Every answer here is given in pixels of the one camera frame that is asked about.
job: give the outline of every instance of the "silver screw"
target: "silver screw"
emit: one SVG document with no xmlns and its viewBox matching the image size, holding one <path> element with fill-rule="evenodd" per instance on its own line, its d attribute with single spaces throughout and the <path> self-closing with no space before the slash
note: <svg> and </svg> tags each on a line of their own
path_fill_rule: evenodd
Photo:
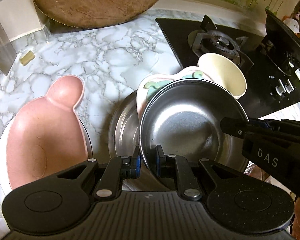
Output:
<svg viewBox="0 0 300 240">
<path fill-rule="evenodd" d="M 110 197 L 112 195 L 112 191 L 109 189 L 99 189 L 97 191 L 98 197 Z"/>
<path fill-rule="evenodd" d="M 186 196 L 193 198 L 198 197 L 200 195 L 200 191 L 194 188 L 186 189 L 184 193 Z"/>
</svg>

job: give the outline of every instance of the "pink plate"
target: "pink plate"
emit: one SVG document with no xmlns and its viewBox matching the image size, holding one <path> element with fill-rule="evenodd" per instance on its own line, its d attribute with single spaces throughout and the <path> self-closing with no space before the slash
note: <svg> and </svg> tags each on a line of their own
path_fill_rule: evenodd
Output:
<svg viewBox="0 0 300 240">
<path fill-rule="evenodd" d="M 84 85 L 72 75 L 56 80 L 47 94 L 17 113 L 7 143 L 12 189 L 69 168 L 88 158 L 87 145 L 74 108 Z"/>
</svg>

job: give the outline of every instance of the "gas stove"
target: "gas stove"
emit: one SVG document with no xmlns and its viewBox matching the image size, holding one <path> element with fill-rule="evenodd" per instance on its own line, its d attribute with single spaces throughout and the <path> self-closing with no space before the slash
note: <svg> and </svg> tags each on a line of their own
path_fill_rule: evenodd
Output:
<svg viewBox="0 0 300 240">
<path fill-rule="evenodd" d="M 201 55 L 221 54 L 241 69 L 247 91 L 239 102 L 251 118 L 259 118 L 300 102 L 300 80 L 294 71 L 298 61 L 280 52 L 266 37 L 202 22 L 156 19 L 180 65 L 196 66 Z"/>
</svg>

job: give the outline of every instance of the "beige cup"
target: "beige cup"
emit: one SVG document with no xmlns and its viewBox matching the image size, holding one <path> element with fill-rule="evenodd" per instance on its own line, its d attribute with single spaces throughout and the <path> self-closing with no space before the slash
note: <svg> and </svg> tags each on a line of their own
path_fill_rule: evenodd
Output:
<svg viewBox="0 0 300 240">
<path fill-rule="evenodd" d="M 197 65 L 216 84 L 228 90 L 235 98 L 240 98 L 247 90 L 247 82 L 241 70 L 231 60 L 215 54 L 203 54 Z"/>
</svg>

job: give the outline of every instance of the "kitchen counter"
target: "kitchen counter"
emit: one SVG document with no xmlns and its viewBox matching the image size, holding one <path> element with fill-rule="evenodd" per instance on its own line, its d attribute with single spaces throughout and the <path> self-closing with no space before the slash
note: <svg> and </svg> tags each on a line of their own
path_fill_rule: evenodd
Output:
<svg viewBox="0 0 300 240">
<path fill-rule="evenodd" d="M 109 160 L 108 127 L 120 102 L 138 88 L 149 74 L 175 74 L 181 70 L 172 50 L 155 22 L 157 17 L 201 21 L 203 15 L 167 10 L 148 10 L 131 22 L 75 33 L 52 34 L 49 41 L 36 44 L 33 35 L 6 77 L 0 71 L 0 137 L 19 109 L 43 96 L 63 75 L 79 76 L 85 93 L 76 109 L 92 142 L 93 154 L 101 163 Z M 253 31 L 249 27 L 212 17 L 216 24 Z M 31 50 L 35 59 L 23 66 L 20 57 Z M 300 121 L 300 103 L 267 118 Z M 2 218 L 4 198 L 0 186 L 0 237 L 8 228 Z"/>
</svg>

